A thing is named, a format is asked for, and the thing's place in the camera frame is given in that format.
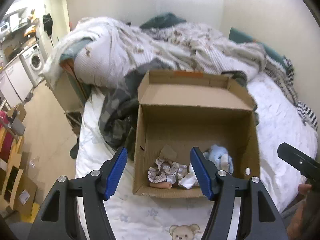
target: clear plastic item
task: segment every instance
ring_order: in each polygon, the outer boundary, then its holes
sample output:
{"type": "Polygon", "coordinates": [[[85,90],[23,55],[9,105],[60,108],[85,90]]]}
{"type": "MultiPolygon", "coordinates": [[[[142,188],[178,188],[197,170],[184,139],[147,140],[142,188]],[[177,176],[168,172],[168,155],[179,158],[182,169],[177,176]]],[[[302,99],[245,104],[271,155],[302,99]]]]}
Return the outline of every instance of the clear plastic item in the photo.
{"type": "Polygon", "coordinates": [[[35,176],[38,174],[38,163],[39,163],[40,157],[37,156],[36,158],[33,158],[29,162],[29,167],[28,167],[28,177],[29,179],[33,180],[35,176]]]}

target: dark green pillow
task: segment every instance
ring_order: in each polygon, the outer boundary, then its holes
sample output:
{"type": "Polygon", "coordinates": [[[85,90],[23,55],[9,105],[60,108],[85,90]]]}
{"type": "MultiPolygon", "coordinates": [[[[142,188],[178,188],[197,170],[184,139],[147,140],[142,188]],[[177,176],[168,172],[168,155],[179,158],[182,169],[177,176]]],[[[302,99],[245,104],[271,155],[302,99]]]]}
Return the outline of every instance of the dark green pillow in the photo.
{"type": "MultiPolygon", "coordinates": [[[[252,38],[251,36],[247,35],[244,32],[237,30],[234,27],[231,27],[231,29],[230,29],[229,39],[236,42],[236,43],[246,43],[246,42],[254,42],[255,41],[254,38],[252,38]]],[[[287,69],[287,67],[283,61],[283,56],[281,56],[279,53],[277,53],[272,48],[268,47],[266,44],[264,44],[262,42],[259,42],[259,43],[263,45],[263,47],[266,50],[266,53],[269,55],[269,57],[271,57],[273,60],[279,62],[285,70],[287,69]]]]}

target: cardboard box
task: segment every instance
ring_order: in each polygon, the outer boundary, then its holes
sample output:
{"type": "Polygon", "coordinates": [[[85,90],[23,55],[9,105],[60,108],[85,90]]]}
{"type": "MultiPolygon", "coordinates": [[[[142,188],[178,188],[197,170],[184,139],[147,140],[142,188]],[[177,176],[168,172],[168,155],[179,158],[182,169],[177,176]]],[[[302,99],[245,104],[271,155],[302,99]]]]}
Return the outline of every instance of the cardboard box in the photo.
{"type": "Polygon", "coordinates": [[[177,162],[190,164],[190,150],[213,144],[227,148],[233,176],[260,176],[253,100],[246,88],[226,76],[196,72],[150,71],[138,88],[139,111],[135,146],[133,193],[161,198],[203,196],[199,187],[149,187],[148,169],[169,145],[177,162]]]}
{"type": "Polygon", "coordinates": [[[7,171],[0,198],[4,199],[12,210],[30,216],[37,185],[27,177],[22,169],[14,166],[7,171]]]}
{"type": "Polygon", "coordinates": [[[13,115],[13,110],[16,109],[18,111],[17,117],[21,122],[23,122],[24,118],[26,117],[26,110],[24,109],[22,104],[17,104],[15,107],[11,108],[8,112],[7,115],[11,117],[13,115]]]}

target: washing machine door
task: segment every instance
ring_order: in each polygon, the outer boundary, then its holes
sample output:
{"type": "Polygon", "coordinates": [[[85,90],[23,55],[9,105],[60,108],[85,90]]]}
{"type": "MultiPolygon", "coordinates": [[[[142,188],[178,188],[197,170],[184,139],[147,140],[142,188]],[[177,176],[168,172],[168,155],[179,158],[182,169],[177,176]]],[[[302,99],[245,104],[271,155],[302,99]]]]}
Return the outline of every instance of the washing machine door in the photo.
{"type": "Polygon", "coordinates": [[[34,53],[30,57],[30,66],[36,73],[41,70],[42,62],[38,53],[34,53]]]}

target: blanket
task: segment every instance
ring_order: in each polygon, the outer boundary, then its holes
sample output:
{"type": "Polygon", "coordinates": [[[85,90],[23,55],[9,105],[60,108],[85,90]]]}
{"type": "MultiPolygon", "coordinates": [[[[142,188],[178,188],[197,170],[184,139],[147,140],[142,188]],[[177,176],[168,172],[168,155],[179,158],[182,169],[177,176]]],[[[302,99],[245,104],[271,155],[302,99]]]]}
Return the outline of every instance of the blanket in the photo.
{"type": "Polygon", "coordinates": [[[102,105],[99,129],[103,139],[114,151],[119,146],[126,147],[131,160],[134,155],[139,107],[137,90],[145,73],[152,69],[170,69],[170,67],[159,59],[138,66],[119,82],[115,90],[109,91],[102,105]]]}
{"type": "Polygon", "coordinates": [[[235,58],[252,66],[251,71],[244,71],[248,81],[252,80],[258,72],[264,71],[296,107],[303,124],[308,123],[317,131],[316,115],[311,108],[298,99],[298,94],[293,88],[294,69],[289,59],[284,58],[287,67],[284,71],[282,65],[268,55],[264,54],[264,57],[258,55],[259,52],[254,50],[256,43],[241,43],[235,46],[235,43],[229,41],[228,38],[223,37],[219,32],[204,24],[183,23],[165,29],[151,28],[143,30],[143,32],[158,41],[194,48],[196,62],[198,63],[196,70],[199,71],[215,73],[214,68],[212,68],[216,57],[216,54],[212,53],[213,47],[229,58],[235,58]],[[248,60],[253,54],[255,54],[255,57],[248,60]]]}
{"type": "Polygon", "coordinates": [[[249,81],[264,69],[266,53],[261,45],[236,44],[208,25],[193,25],[192,28],[185,45],[177,46],[156,41],[139,27],[127,26],[112,18],[85,19],[55,47],[42,74],[54,87],[62,73],[59,67],[62,52],[82,38],[91,38],[93,42],[78,53],[75,74],[79,81],[100,87],[116,88],[130,70],[155,58],[174,70],[215,74],[240,70],[246,73],[249,81]]]}

